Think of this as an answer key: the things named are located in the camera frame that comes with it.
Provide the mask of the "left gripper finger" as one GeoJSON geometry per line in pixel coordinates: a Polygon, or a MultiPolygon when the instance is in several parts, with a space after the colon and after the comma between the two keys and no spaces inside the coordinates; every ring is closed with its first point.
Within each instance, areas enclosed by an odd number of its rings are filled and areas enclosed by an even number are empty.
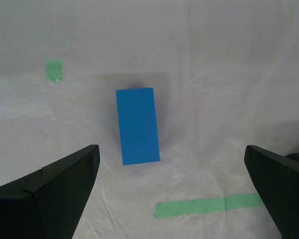
{"type": "Polygon", "coordinates": [[[286,156],[246,147],[250,178],[284,239],[299,239],[299,153],[286,156]]]}
{"type": "Polygon", "coordinates": [[[98,145],[0,186],[0,239],[71,239],[94,187],[98,145]]]}

